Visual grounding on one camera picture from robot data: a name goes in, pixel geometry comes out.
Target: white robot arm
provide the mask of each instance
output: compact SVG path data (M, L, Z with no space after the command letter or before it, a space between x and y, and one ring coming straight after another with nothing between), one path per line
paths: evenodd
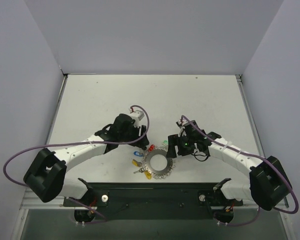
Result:
M254 201L261 208L270 211L289 194L287 186L280 177L261 159L245 155L248 153L232 145L230 141L225 140L215 132L206 134L203 129L198 128L194 120L188 122L183 119L176 124L181 131L179 134L168 136L168 158L176 158L177 154L187 156L202 152L207 157L220 159L236 168L249 179L247 182L237 182L227 178L220 182L213 190L215 192L221 191L226 199ZM289 183L279 160L273 156L267 160Z
M122 142L132 142L129 145L147 149L149 141L146 135L135 141L146 132L146 126L140 125L144 116L143 111L131 110L130 114L117 116L113 124L86 138L83 144L58 150L42 149L26 172L24 182L44 203L57 196L91 201L93 194L89 192L92 190L88 184L81 178L70 179L66 173L88 159L108 153Z

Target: white knob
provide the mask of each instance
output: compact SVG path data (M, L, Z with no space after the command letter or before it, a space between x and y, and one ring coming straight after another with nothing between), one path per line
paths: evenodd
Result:
M106 203L106 202L108 202L108 196L107 195L103 195L102 197L101 197L101 200L102 200L102 202L104 202L104 203Z
M205 196L205 195L201 194L201 195L199 196L199 200L200 200L201 202L204 202L205 199L206 199L206 196Z

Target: metal gear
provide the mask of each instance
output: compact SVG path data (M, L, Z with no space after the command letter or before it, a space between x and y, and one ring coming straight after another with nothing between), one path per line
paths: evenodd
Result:
M151 158L155 155L162 155L165 157L167 165L163 170L155 170L151 166ZM165 179L171 174L172 169L175 167L175 161L172 158L167 158L167 149L164 146L155 146L152 151L145 151L142 158L142 163L146 170L151 173L154 179Z

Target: circular metal disk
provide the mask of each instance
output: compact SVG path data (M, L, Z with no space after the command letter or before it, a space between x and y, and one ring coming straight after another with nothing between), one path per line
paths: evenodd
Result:
M155 170L152 166L151 166L151 158L155 155L162 155L165 157L166 159L166 167L162 170ZM148 172L150 172L151 174L155 174L155 175L167 175L171 169L173 168L173 160L172 158L167 158L167 152L165 150L162 149L154 149L151 152L149 152L146 156L144 156L144 165L147 168Z

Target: gray wall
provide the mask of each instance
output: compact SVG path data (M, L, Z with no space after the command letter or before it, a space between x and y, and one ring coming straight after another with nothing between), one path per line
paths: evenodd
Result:
M65 73L242 74L283 0L25 0Z
M300 0L283 2L243 86L265 154L281 161L300 202ZM293 219L300 239L300 212Z
M2 167L17 151L45 142L62 80L24 1L0 0L0 240L10 239L25 190ZM11 163L11 176L21 181L35 154Z

